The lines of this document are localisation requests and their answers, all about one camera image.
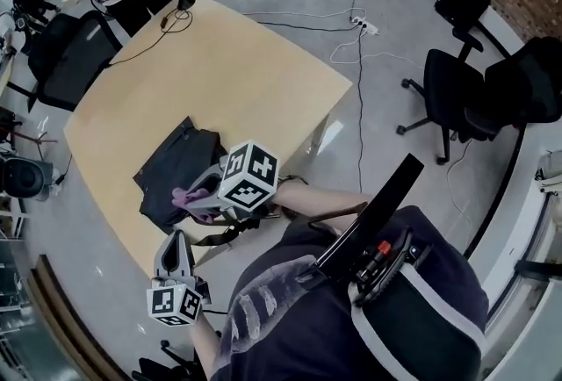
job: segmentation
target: office chair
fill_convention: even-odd
[[[139,359],[140,372],[131,373],[135,381],[205,381],[206,376],[195,352],[195,361],[186,361],[169,350],[169,341],[161,341],[160,349],[179,365],[170,369],[150,359]]]
[[[99,11],[57,15],[33,45],[29,68],[40,102],[73,111],[121,44]]]
[[[473,36],[453,29],[464,42],[458,57],[441,50],[429,50],[423,87],[414,80],[402,80],[425,98],[428,116],[411,126],[399,126],[405,133],[434,122],[443,134],[444,157],[450,160],[450,140],[494,140],[502,127],[528,123],[556,122],[562,116],[562,42],[556,38],[533,38],[518,52],[486,69],[485,76],[466,64],[474,48],[483,51]]]

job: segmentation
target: power strip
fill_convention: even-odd
[[[367,22],[364,18],[360,18],[359,16],[355,16],[353,19],[351,19],[351,23],[359,24],[362,27],[364,27],[364,25],[367,25],[366,30],[371,36],[380,34],[378,32],[378,28],[375,25],[373,25],[371,22]]]

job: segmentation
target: black lamp base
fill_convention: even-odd
[[[195,4],[195,0],[179,0],[177,8],[180,11],[187,11]]]

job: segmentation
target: navy shirt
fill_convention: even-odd
[[[484,330],[486,294],[471,266],[413,206],[397,211],[379,235],[391,243],[411,226],[414,243],[433,244],[419,272],[450,306]],[[364,345],[350,316],[347,286],[310,292],[296,276],[334,241],[293,222],[234,288],[212,381],[391,379]]]

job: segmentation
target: polished floor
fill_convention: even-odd
[[[348,9],[353,0],[217,1],[244,13],[292,11],[327,15]],[[425,169],[406,203],[420,206],[443,235],[462,251],[478,229],[499,187],[514,148],[516,132],[505,129],[495,142],[473,142],[464,160],[450,171],[450,187],[447,174],[451,164],[445,167],[435,164],[436,155],[443,152],[441,131],[437,126],[424,126],[405,137],[395,133],[398,125],[409,125],[425,117],[422,99],[415,92],[402,89],[400,80],[411,77],[422,83],[422,66],[430,48],[456,54],[461,47],[461,43],[452,37],[450,25],[435,13],[434,3],[435,0],[355,1],[357,7],[366,10],[367,20],[380,29],[379,36],[362,38],[363,55],[382,53],[363,59],[362,181],[364,192],[374,194],[408,153],[415,155],[425,164]],[[65,7],[75,15],[89,8],[85,2]],[[348,14],[329,18],[252,17],[267,22],[337,29],[349,27]],[[356,40],[359,35],[357,30],[320,32],[268,26],[328,64],[331,64],[330,55],[338,45]],[[124,33],[114,22],[112,27],[125,41]],[[488,40],[475,35],[481,39],[485,50],[482,54],[472,53],[468,62],[483,71],[501,57]],[[357,44],[343,47],[334,56],[334,61],[356,61],[357,51]],[[314,185],[357,191],[360,151],[357,82],[360,67],[358,64],[331,65],[356,87],[331,114],[321,153],[311,158],[301,152],[291,161],[291,168]],[[33,85],[22,55],[16,61],[13,81],[24,87]],[[25,113],[28,132],[47,130],[50,136],[61,140],[57,145],[47,146],[46,155],[64,171],[69,152],[62,128],[68,113],[36,104],[31,114],[26,115],[25,100],[13,92],[4,92],[1,103],[22,115]],[[19,149],[23,155],[37,156],[33,146],[21,143]],[[464,150],[465,145],[453,142],[451,163],[460,158]],[[464,214],[454,205],[453,198]],[[32,260],[41,253],[49,256],[83,321],[125,371],[136,369],[139,357],[151,357],[172,365],[159,352],[162,338],[169,339],[180,353],[190,354],[185,330],[169,331],[148,318],[145,296],[148,280],[108,227],[73,163],[57,198],[44,204],[27,202],[26,205],[32,214],[25,229]],[[215,309],[227,307],[230,292],[241,271],[279,239],[284,226],[285,223],[279,221],[247,233],[234,243],[233,249],[200,268],[201,276],[211,285]],[[220,316],[212,316],[211,320],[220,327]]]

